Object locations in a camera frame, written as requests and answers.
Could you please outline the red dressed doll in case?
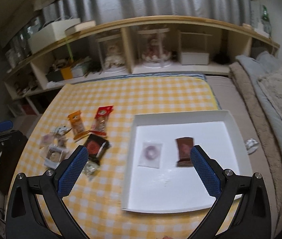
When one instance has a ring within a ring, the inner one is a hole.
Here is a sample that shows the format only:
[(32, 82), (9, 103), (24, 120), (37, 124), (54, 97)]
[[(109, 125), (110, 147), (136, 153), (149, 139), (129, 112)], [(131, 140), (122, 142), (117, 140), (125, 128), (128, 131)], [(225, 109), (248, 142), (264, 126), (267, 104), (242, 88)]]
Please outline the red dressed doll in case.
[(140, 29), (138, 36), (138, 59), (151, 69), (167, 68), (171, 65), (170, 29)]

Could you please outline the silver grey snack packet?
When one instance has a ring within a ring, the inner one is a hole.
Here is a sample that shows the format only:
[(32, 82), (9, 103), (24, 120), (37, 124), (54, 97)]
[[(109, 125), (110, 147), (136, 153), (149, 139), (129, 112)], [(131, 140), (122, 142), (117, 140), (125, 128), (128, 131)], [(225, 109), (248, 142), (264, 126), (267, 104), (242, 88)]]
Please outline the silver grey snack packet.
[(71, 128), (63, 125), (63, 126), (56, 127), (53, 133), (55, 136), (63, 136), (63, 135), (66, 135), (69, 131), (71, 131)]

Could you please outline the tan fleece blanket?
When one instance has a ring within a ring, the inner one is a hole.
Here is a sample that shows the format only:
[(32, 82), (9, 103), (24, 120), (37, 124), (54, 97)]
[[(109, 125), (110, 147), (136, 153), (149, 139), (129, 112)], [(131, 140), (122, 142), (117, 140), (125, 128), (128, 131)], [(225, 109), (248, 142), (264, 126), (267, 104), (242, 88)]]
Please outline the tan fleece blanket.
[(273, 128), (257, 98), (252, 81), (240, 63), (230, 65), (230, 78), (242, 97), (247, 112), (255, 128), (259, 148), (263, 151), (270, 171), (273, 192), (267, 189), (272, 213), (273, 235), (282, 230), (282, 153)]

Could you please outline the dark red mooncake packet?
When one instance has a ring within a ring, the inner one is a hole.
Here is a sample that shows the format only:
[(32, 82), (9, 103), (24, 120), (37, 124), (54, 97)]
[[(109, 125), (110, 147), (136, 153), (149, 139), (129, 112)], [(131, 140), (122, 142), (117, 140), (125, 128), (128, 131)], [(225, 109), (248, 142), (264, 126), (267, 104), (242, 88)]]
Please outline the dark red mooncake packet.
[(110, 143), (98, 135), (90, 134), (84, 143), (84, 147), (88, 151), (88, 159), (100, 165), (103, 155), (110, 148)]

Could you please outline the crumpled silver wrapper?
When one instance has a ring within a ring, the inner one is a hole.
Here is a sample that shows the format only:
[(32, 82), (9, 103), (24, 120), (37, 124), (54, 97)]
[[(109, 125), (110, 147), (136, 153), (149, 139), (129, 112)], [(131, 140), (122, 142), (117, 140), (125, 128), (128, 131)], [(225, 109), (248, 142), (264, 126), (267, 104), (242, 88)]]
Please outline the crumpled silver wrapper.
[(253, 138), (244, 141), (247, 154), (253, 154), (259, 147), (259, 142)]

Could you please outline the orange box in shelf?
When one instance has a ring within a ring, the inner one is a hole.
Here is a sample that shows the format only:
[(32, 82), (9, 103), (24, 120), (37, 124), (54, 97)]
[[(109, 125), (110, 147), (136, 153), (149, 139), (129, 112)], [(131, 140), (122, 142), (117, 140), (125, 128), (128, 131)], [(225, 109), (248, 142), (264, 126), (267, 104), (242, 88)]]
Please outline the orange box in shelf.
[(60, 72), (61, 72), (62, 77), (63, 77), (64, 80), (73, 79), (71, 67), (68, 66), (68, 67), (62, 68), (60, 70)]

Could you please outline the green candy clear packet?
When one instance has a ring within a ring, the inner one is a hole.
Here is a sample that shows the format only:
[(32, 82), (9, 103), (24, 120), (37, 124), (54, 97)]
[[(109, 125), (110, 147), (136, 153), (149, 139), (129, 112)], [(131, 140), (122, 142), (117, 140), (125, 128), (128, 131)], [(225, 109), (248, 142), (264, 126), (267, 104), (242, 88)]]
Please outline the green candy clear packet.
[(99, 168), (100, 166), (97, 163), (88, 160), (82, 170), (82, 173), (88, 178), (89, 181), (91, 181), (93, 180), (95, 174), (99, 171)]

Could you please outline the mooncake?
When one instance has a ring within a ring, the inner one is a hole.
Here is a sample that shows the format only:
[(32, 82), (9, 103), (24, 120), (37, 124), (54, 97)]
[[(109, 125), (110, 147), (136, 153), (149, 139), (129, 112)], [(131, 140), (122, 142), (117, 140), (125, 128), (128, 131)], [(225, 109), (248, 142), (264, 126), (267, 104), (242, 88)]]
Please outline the mooncake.
[(42, 156), (44, 158), (44, 165), (48, 168), (56, 169), (57, 166), (68, 155), (68, 150), (56, 145), (49, 145), (44, 148)]

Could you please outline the small white box in shelf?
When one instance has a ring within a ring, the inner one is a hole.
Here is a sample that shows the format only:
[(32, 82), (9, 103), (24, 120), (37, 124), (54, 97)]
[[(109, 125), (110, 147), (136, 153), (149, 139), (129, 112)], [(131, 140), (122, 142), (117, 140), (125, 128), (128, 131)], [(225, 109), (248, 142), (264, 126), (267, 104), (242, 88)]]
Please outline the small white box in shelf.
[(205, 52), (182, 52), (180, 62), (182, 65), (208, 65), (209, 54)]

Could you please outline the green glass bottle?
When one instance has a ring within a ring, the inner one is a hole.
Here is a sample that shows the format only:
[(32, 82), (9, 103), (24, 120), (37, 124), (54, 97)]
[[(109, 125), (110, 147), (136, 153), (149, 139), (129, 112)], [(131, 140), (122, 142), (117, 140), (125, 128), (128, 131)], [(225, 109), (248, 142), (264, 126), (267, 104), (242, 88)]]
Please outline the green glass bottle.
[(272, 26), (269, 19), (268, 9), (265, 5), (262, 5), (262, 15), (261, 15), (261, 22), (263, 24), (264, 32), (271, 35), (272, 33)]

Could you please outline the cream dressed doll in case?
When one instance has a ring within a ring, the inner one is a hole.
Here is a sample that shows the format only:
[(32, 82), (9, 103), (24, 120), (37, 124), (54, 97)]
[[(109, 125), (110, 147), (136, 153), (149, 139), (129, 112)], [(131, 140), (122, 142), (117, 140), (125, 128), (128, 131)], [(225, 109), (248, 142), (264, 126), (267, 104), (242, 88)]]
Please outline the cream dressed doll in case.
[(118, 73), (126, 70), (126, 59), (121, 34), (97, 39), (101, 67), (105, 73)]

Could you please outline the red snack stick packet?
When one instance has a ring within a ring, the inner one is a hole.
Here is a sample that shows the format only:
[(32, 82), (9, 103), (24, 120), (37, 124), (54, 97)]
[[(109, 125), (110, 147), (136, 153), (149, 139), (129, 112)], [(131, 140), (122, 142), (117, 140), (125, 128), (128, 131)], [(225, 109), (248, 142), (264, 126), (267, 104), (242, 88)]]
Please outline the red snack stick packet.
[(101, 106), (98, 108), (92, 122), (90, 132), (99, 136), (107, 136), (107, 122), (113, 111), (113, 105)]

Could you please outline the grey blue blanket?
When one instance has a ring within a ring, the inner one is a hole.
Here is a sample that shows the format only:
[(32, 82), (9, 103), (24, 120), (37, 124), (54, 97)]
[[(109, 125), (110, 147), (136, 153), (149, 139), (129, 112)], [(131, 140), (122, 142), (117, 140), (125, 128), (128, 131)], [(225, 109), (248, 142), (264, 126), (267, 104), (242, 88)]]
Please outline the grey blue blanket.
[(282, 151), (282, 118), (267, 97), (266, 92), (260, 86), (261, 78), (274, 73), (282, 66), (282, 63), (267, 51), (260, 53), (255, 59), (245, 55), (239, 55), (236, 56), (236, 60), (243, 66), (250, 77), (257, 98), (268, 117)]

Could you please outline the book on shelf top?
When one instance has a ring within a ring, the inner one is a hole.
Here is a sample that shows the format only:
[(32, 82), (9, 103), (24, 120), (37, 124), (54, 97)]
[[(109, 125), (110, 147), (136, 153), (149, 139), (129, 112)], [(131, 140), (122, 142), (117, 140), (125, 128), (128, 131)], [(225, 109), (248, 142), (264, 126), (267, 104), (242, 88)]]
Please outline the book on shelf top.
[(72, 35), (74, 33), (79, 32), (79, 31), (83, 31), (83, 30), (86, 30), (86, 29), (89, 29), (89, 28), (95, 27), (95, 26), (96, 26), (95, 21), (82, 22), (82, 23), (73, 25), (72, 27), (69, 27), (68, 29), (66, 29), (65, 35), (69, 36), (69, 35)]

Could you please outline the white storage box on shelf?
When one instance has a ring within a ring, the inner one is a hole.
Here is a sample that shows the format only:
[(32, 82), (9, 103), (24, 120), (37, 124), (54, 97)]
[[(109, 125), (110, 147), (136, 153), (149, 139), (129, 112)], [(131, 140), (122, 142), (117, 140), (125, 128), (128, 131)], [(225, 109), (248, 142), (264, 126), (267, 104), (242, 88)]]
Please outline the white storage box on shelf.
[(73, 18), (70, 20), (55, 21), (46, 25), (29, 38), (28, 44), (31, 53), (35, 54), (46, 46), (65, 38), (65, 30), (79, 23), (81, 23), (80, 18)]

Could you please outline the pink donut clear packet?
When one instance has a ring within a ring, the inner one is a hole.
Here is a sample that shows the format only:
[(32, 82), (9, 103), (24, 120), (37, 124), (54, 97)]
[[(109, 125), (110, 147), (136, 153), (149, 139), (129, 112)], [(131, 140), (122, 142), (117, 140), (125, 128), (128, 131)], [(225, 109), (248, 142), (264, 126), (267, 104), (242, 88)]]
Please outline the pink donut clear packet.
[(55, 144), (55, 136), (53, 133), (48, 133), (41, 137), (39, 148), (49, 147)]

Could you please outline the orange snack stick packet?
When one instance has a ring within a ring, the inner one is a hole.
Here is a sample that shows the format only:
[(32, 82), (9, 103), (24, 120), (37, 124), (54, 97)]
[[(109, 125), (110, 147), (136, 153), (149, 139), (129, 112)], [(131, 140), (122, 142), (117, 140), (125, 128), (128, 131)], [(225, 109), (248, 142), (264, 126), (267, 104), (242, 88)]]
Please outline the orange snack stick packet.
[(88, 131), (85, 129), (84, 123), (81, 118), (80, 110), (69, 114), (68, 120), (74, 134), (74, 142), (77, 142), (88, 135)]

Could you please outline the wooden headboard shelf unit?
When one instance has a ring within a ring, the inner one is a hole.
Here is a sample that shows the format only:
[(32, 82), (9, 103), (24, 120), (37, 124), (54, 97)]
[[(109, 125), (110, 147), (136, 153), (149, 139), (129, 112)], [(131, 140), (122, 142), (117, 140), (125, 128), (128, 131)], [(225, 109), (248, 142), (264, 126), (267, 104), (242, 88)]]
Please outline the wooden headboard shelf unit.
[(279, 44), (268, 34), (218, 20), (191, 16), (147, 16), (88, 26), (60, 38), (40, 36), (32, 55), (10, 70), (3, 83), (13, 100), (66, 84), (156, 72), (228, 75), (239, 55), (259, 45), (272, 55)]

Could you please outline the yellow white checkered blanket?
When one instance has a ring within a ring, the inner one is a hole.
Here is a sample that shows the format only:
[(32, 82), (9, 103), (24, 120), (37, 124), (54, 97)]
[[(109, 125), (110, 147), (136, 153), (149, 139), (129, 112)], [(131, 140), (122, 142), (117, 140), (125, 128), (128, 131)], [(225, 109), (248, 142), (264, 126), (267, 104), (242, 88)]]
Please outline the yellow white checkered blanket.
[(91, 238), (186, 238), (202, 220), (204, 212), (172, 215), (129, 214), (119, 207), (129, 132), (136, 114), (217, 109), (217, 100), (202, 77), (132, 77), (66, 85), (40, 118), (21, 154), (16, 173), (28, 176), (45, 171), (40, 156), (41, 137), (67, 116), (81, 111), (90, 125), (101, 106), (112, 105), (107, 123), (110, 149), (101, 159), (101, 170), (89, 180), (80, 175), (64, 201), (71, 214)]

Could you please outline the purple donut clear packet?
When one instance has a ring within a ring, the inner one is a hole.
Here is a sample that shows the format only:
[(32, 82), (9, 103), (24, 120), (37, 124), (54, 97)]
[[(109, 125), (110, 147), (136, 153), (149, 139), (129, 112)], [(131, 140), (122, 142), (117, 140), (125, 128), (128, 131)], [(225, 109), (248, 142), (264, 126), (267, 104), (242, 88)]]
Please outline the purple donut clear packet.
[(159, 169), (161, 151), (162, 143), (143, 142), (138, 166)]

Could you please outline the white shallow cardboard box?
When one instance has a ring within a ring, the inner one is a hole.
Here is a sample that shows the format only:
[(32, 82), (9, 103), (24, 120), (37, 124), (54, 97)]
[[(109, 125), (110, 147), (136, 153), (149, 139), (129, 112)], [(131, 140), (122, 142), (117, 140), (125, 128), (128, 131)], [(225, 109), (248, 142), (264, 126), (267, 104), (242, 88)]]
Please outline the white shallow cardboard box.
[(146, 214), (184, 213), (209, 208), (215, 195), (205, 188), (190, 160), (200, 146), (223, 169), (250, 176), (243, 138), (227, 110), (136, 115), (132, 122), (121, 208)]

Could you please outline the grey pleated curtain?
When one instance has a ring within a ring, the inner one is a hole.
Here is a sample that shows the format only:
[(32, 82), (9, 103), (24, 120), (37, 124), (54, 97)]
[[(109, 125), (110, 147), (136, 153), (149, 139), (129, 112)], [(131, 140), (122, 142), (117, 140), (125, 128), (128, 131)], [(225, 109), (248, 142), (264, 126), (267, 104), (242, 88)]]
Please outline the grey pleated curtain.
[(251, 0), (25, 0), (1, 30), (5, 46), (33, 18), (40, 23), (80, 18), (98, 24), (158, 15), (211, 18), (236, 25), (251, 22)]

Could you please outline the brown foil snack packet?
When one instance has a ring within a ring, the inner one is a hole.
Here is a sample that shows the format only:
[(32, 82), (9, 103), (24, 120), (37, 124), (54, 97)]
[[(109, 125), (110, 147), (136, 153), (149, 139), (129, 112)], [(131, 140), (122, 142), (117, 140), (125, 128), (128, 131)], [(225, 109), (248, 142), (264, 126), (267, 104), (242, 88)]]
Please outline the brown foil snack packet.
[(190, 153), (194, 146), (194, 139), (191, 137), (182, 137), (176, 139), (178, 148), (178, 161), (176, 163), (177, 167), (191, 167), (193, 166)]

